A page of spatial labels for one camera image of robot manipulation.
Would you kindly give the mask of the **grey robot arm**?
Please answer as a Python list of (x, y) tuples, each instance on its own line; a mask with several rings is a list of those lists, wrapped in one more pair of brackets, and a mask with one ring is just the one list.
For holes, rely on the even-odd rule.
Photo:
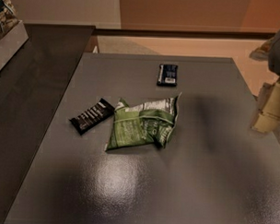
[(267, 61), (269, 71), (278, 75), (273, 84), (262, 84), (250, 126), (253, 131), (267, 134), (280, 124), (280, 30), (249, 57), (255, 61)]

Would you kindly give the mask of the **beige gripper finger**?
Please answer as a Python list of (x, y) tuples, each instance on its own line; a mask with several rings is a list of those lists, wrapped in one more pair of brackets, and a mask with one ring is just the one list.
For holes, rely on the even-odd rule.
[(251, 129), (270, 133), (280, 124), (280, 77), (273, 83), (264, 83), (257, 100), (257, 109)]

